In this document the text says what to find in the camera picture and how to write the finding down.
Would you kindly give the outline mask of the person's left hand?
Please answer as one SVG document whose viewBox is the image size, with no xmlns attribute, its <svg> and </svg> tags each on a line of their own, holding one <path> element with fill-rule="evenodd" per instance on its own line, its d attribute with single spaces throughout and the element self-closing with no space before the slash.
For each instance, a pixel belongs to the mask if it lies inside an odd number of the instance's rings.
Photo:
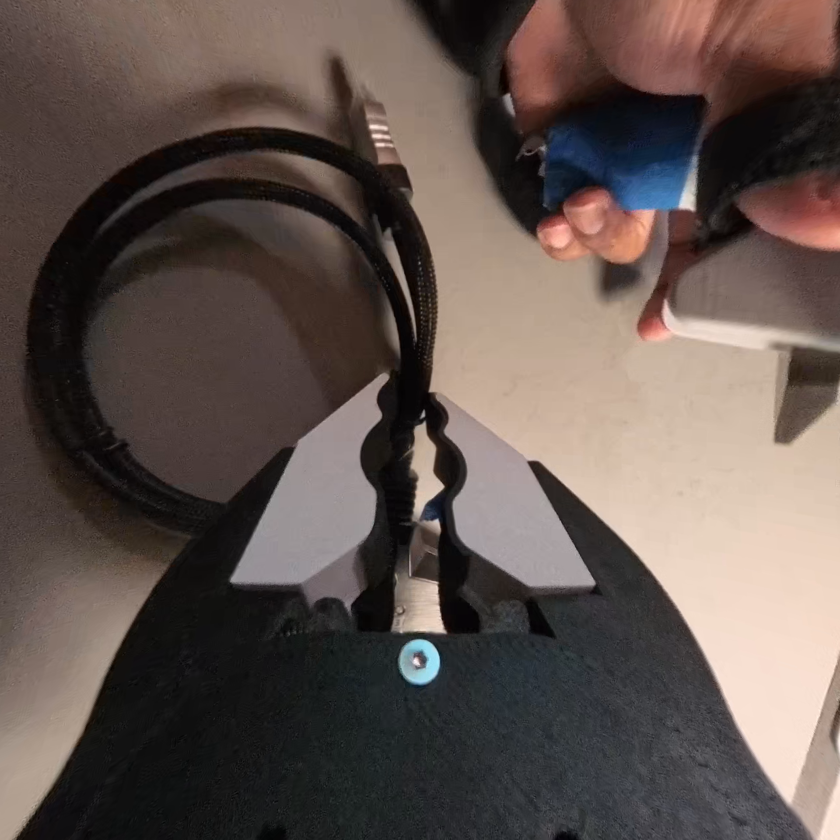
<svg viewBox="0 0 840 840">
<path fill-rule="evenodd" d="M 536 2 L 507 48 L 507 80 L 518 126 L 547 129 L 564 110 L 621 86 L 661 95 L 700 95 L 711 127 L 751 102 L 799 81 L 829 77 L 838 65 L 838 2 Z M 600 186 L 573 194 L 538 228 L 542 249 L 568 261 L 639 258 L 655 212 L 625 212 Z M 838 174 L 818 171 L 755 187 L 738 199 L 768 234 L 838 250 Z M 669 288 L 692 258 L 688 212 L 672 213 L 670 247 L 640 315 L 643 340 L 669 336 Z"/>
</svg>

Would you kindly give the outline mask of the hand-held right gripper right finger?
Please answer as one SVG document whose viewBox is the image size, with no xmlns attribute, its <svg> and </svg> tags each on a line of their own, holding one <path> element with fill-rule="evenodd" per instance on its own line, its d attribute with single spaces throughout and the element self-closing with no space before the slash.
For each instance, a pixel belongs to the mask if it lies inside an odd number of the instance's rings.
<svg viewBox="0 0 840 840">
<path fill-rule="evenodd" d="M 437 530 L 444 628 L 474 633 L 530 619 L 545 597 L 590 595 L 596 583 L 524 455 L 441 394 L 426 426 L 441 491 L 425 505 Z"/>
</svg>

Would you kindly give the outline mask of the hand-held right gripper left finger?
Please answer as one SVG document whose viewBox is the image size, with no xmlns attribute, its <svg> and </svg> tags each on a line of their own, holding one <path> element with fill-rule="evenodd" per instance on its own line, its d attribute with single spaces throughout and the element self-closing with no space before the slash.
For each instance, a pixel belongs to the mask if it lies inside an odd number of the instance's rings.
<svg viewBox="0 0 840 840">
<path fill-rule="evenodd" d="M 393 379 L 378 375 L 298 441 L 232 586 L 351 607 L 391 580 L 396 550 L 381 473 L 392 457 Z"/>
</svg>

